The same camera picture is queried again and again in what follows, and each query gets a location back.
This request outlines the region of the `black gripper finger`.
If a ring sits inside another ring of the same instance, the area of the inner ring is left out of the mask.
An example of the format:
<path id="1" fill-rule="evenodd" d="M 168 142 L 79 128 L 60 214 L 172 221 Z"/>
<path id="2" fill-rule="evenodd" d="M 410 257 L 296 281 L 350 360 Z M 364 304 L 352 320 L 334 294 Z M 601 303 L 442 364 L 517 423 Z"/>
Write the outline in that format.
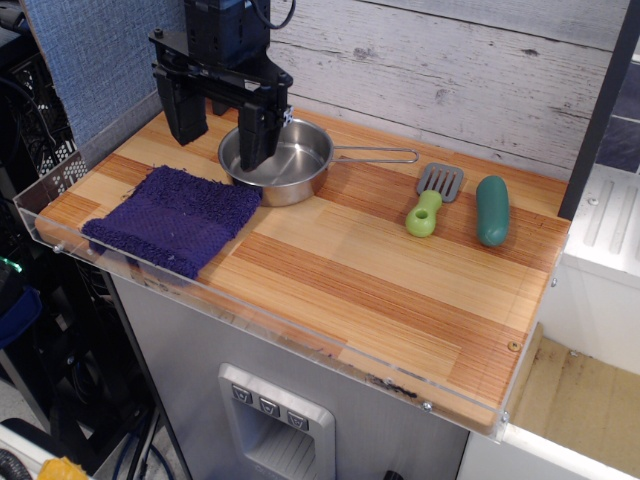
<path id="1" fill-rule="evenodd" d="M 157 91 L 174 139 L 185 146 L 208 131 L 205 97 L 194 93 L 163 67 L 156 67 Z"/>
<path id="2" fill-rule="evenodd" d="M 243 171 L 257 169 L 276 150 L 285 123 L 286 104 L 246 102 L 239 110 L 240 166 Z"/>

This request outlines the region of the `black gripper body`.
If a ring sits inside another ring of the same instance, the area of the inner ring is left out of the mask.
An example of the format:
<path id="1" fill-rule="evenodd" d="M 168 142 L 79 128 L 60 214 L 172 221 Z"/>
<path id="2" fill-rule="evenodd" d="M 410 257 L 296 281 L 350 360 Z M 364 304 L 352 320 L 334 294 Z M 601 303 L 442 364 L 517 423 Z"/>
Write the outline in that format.
<path id="1" fill-rule="evenodd" d="M 163 67 L 194 93 L 209 99 L 286 104 L 284 126 L 293 120 L 288 104 L 292 77 L 269 59 L 271 32 L 288 25 L 271 19 L 269 1 L 185 1 L 182 31 L 155 28 L 149 40 L 156 67 Z"/>

